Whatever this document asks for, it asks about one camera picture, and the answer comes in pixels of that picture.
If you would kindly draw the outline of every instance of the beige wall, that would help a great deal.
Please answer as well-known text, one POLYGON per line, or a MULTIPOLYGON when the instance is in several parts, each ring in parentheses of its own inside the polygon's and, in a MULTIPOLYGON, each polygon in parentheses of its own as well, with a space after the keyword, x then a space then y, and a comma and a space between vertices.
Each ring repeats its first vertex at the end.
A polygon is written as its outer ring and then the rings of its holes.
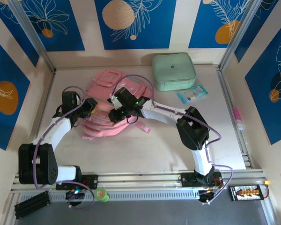
POLYGON ((6 151, 0 149, 0 220, 3 213, 6 198, 10 192, 15 174, 18 171, 18 148, 22 143, 28 143, 32 140, 38 119, 36 115, 42 111, 39 105, 41 98, 45 97, 45 92, 50 86, 52 74, 44 66, 42 60, 39 60, 35 68, 31 61, 15 41, 0 19, 0 45, 14 60, 17 66, 30 80, 30 86, 22 105, 15 129, 10 139, 6 151))
POLYGON ((48 55, 56 68, 151 65, 156 54, 179 52, 189 53, 196 64, 218 64, 226 48, 188 49, 201 1, 177 0, 169 49, 106 51, 94 0, 70 0, 85 51, 49 52, 48 55))
POLYGON ((227 77, 235 106, 239 109, 243 120, 250 155, 255 165, 260 166, 270 180, 270 197, 281 217, 281 140, 273 145, 269 143, 244 79, 280 28, 281 0, 277 3, 240 63, 237 62, 236 57, 232 57, 224 73, 227 77))

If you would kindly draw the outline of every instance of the gray floor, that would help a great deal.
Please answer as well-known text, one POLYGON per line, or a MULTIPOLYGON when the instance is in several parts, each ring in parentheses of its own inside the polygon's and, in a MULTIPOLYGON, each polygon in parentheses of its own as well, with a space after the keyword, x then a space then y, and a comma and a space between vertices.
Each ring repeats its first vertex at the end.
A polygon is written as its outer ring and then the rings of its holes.
POLYGON ((16 225, 265 225, 260 201, 232 202, 225 190, 210 206, 197 200, 96 202, 72 210, 53 202, 16 225))

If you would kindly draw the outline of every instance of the mint green pouch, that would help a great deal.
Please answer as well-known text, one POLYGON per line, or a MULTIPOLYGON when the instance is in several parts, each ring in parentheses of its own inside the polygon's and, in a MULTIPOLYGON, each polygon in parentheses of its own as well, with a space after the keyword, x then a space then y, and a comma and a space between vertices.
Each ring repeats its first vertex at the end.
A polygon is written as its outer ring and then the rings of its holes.
POLYGON ((155 88, 159 91, 191 88, 197 78, 192 59, 186 53, 155 56, 152 65, 155 88))

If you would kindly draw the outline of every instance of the white table surface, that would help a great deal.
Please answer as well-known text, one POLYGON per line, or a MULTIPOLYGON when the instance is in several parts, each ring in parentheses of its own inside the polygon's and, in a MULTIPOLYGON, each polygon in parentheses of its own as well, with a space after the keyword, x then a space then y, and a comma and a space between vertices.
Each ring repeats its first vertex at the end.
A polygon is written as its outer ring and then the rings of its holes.
MULTIPOLYGON (((70 85, 86 89, 87 84, 106 67, 70 69, 57 71, 52 85, 40 132, 50 124, 56 108, 61 104, 61 92, 70 85)), ((144 75, 151 79, 152 67, 114 67, 127 74, 144 75)), ((196 66, 197 83, 209 92, 192 101, 206 122, 220 132, 222 140, 210 145, 213 163, 245 169, 241 150, 226 106, 224 95, 213 66, 196 66)), ((177 91, 156 91, 157 102, 176 108, 188 108, 176 95, 177 91)), ((147 134, 130 125, 120 134, 97 138, 92 141, 81 138, 81 127, 67 133, 55 150, 59 165, 79 165, 82 172, 162 172, 193 170, 192 154, 180 140, 177 128, 156 120, 142 119, 152 132, 147 134)), ((210 139, 217 136, 210 132, 210 139)))

